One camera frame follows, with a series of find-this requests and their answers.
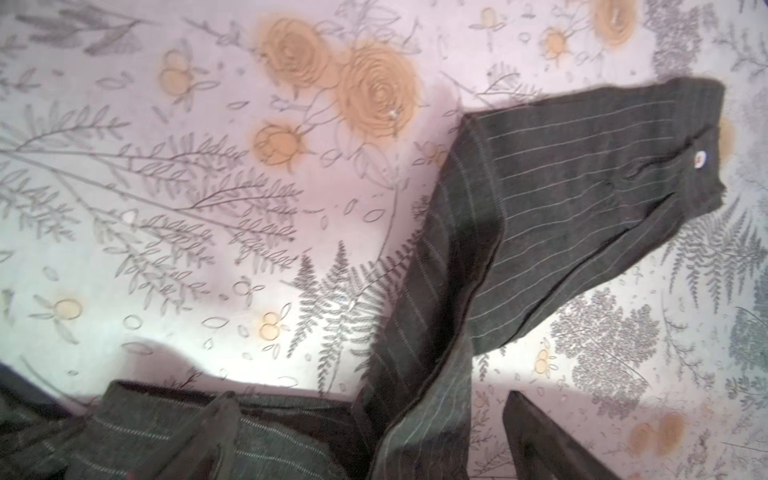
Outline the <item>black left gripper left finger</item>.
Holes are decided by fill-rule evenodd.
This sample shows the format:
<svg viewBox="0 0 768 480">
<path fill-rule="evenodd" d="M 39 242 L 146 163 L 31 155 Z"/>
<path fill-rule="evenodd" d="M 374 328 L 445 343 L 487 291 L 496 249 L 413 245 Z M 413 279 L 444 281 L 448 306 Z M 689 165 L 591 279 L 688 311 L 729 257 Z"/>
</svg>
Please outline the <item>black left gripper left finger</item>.
<svg viewBox="0 0 768 480">
<path fill-rule="evenodd" d="M 229 479 L 241 412 L 232 391 L 218 395 L 165 444 L 129 471 L 128 478 Z"/>
</svg>

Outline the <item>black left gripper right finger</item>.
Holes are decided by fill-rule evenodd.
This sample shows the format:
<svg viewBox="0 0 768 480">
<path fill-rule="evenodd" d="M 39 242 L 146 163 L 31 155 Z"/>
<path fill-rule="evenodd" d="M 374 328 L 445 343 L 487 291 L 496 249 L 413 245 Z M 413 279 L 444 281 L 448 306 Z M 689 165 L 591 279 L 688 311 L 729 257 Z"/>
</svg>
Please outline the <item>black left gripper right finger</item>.
<svg viewBox="0 0 768 480">
<path fill-rule="evenodd" d="M 618 480 L 522 392 L 509 392 L 502 419 L 518 479 Z"/>
</svg>

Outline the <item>dark grey pinstriped shirt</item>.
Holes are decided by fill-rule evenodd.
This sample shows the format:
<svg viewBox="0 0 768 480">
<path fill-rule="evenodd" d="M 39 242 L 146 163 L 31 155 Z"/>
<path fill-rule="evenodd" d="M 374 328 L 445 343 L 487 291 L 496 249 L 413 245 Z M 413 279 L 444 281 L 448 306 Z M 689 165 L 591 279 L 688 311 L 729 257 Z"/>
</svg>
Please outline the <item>dark grey pinstriped shirt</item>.
<svg viewBox="0 0 768 480">
<path fill-rule="evenodd" d="M 229 479 L 463 479 L 471 362 L 518 340 L 722 205 L 724 85 L 680 77 L 466 114 L 402 256 L 296 276 L 322 357 L 362 349 L 351 402 L 235 393 Z M 222 393 L 117 380 L 85 416 L 1 372 L 5 479 L 129 479 Z"/>
</svg>

